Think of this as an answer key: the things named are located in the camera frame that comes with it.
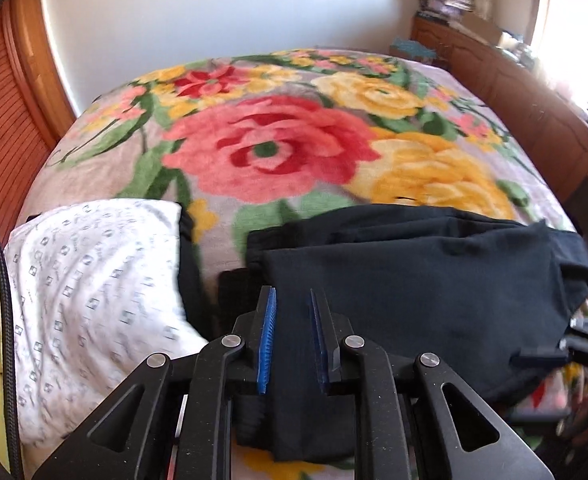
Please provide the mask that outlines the teal basket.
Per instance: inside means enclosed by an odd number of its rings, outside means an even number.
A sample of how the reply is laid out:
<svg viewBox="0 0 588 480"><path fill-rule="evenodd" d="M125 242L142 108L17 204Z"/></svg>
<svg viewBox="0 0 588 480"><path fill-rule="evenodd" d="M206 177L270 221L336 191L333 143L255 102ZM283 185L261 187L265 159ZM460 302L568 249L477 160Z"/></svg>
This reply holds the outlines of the teal basket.
<svg viewBox="0 0 588 480"><path fill-rule="evenodd" d="M390 45L390 55L428 65L432 65L438 59L435 50L425 47L419 41L402 38L396 38L392 42Z"/></svg>

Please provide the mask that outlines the white patterned folded garment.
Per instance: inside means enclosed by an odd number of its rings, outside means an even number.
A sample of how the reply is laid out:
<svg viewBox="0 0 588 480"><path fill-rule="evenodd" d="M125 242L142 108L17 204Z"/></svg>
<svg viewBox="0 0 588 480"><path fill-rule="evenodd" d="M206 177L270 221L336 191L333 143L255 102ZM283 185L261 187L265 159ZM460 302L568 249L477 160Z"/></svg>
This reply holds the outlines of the white patterned folded garment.
<svg viewBox="0 0 588 480"><path fill-rule="evenodd" d="M178 358L205 346L177 285L180 209L93 200L11 233L4 254L24 445L58 445L150 354Z"/></svg>

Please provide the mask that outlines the black folded garment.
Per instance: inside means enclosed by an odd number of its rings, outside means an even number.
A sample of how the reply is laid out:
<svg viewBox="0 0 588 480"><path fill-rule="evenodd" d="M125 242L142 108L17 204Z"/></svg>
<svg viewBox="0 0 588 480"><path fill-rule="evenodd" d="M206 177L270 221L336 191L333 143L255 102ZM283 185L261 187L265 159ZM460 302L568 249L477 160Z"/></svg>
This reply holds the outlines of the black folded garment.
<svg viewBox="0 0 588 480"><path fill-rule="evenodd" d="M179 268L177 285L188 323L206 340L214 338L213 311L204 288L201 270L196 262L192 240L194 222L180 209L178 221Z"/></svg>

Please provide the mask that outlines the cardboard box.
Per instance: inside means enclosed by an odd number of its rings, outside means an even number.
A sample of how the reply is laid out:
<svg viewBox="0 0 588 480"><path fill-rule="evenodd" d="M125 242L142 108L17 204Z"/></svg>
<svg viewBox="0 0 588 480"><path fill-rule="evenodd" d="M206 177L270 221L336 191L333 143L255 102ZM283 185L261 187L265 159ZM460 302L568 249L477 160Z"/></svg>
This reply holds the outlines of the cardboard box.
<svg viewBox="0 0 588 480"><path fill-rule="evenodd" d="M487 21L472 12L468 12L462 16L461 25L491 46L495 47L500 43L502 29L492 21Z"/></svg>

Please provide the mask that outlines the stack of papers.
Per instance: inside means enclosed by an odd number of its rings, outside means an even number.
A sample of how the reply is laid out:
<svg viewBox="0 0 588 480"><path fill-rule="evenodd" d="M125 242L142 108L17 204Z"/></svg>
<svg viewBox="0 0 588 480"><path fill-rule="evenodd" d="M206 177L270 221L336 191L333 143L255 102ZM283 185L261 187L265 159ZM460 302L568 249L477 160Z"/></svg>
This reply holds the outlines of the stack of papers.
<svg viewBox="0 0 588 480"><path fill-rule="evenodd" d="M474 11L473 0L418 0L419 11L447 22L460 22L467 13Z"/></svg>

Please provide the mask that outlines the wooden cabinet row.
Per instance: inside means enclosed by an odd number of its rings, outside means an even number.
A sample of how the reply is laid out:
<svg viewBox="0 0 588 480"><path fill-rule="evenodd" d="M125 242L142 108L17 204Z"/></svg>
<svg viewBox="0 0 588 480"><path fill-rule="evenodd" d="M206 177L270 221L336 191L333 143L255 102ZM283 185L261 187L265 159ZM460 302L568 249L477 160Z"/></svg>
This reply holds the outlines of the wooden cabinet row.
<svg viewBox="0 0 588 480"><path fill-rule="evenodd" d="M416 15L411 38L478 96L521 144L556 197L566 204L588 184L588 124L556 93L500 50Z"/></svg>

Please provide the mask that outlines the black pants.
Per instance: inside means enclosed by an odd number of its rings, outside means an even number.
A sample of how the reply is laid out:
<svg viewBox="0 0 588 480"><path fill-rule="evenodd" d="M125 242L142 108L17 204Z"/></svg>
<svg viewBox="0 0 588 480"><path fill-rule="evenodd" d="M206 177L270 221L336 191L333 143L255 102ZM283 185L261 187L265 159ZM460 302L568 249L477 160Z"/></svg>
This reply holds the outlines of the black pants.
<svg viewBox="0 0 588 480"><path fill-rule="evenodd" d="M588 299L588 248L544 222L355 206L248 234L244 267L220 276L221 312L255 309L267 285L277 293L269 384L239 400L236 437L277 460L324 462L352 454L354 404L320 388L314 300L390 354L436 353L501 410L544 379L512 356L557 344Z"/></svg>

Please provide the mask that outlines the floral bed blanket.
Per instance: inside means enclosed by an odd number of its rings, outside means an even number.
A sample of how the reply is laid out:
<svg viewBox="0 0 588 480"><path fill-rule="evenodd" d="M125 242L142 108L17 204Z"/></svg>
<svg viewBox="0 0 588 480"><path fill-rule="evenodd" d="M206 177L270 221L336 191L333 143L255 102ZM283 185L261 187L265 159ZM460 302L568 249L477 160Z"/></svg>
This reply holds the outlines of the floral bed blanket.
<svg viewBox="0 0 588 480"><path fill-rule="evenodd" d="M211 58L104 93L39 170L17 225L111 198L182 205L211 304L249 232L361 203L411 198L574 230L508 129L454 77L356 51Z"/></svg>

